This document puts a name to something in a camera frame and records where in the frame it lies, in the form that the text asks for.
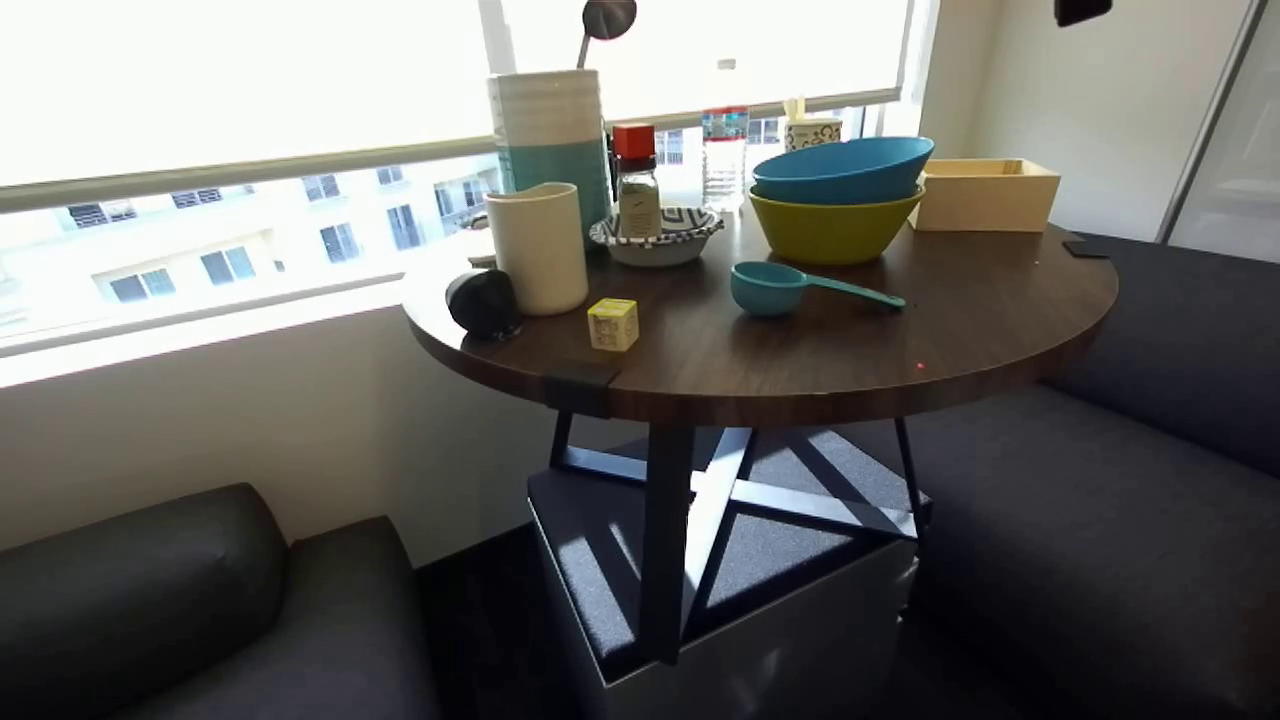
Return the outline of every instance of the plate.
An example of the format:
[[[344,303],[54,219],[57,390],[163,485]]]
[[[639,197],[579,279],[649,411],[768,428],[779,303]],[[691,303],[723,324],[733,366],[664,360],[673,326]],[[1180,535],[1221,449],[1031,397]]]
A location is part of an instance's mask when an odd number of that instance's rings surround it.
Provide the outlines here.
[[[616,234],[616,219],[605,215],[592,224],[592,242],[605,242],[616,264],[630,268],[676,268],[691,264],[708,234],[723,228],[723,215],[711,208],[664,208],[664,228],[653,240]]]

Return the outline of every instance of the black leather sofa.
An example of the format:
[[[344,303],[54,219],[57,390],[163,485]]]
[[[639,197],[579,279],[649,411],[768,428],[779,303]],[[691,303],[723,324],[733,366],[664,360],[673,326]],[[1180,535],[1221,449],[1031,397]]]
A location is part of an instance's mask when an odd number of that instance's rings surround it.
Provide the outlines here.
[[[905,650],[927,657],[912,625],[944,634],[933,680],[979,658],[1017,697],[1001,717],[1277,720],[1280,268],[1081,247],[1125,282],[1089,354],[908,418],[933,514]],[[902,467],[889,424],[842,433]],[[896,687],[883,717],[970,717],[972,697]]]
[[[217,487],[0,552],[0,717],[434,720],[395,526]]]

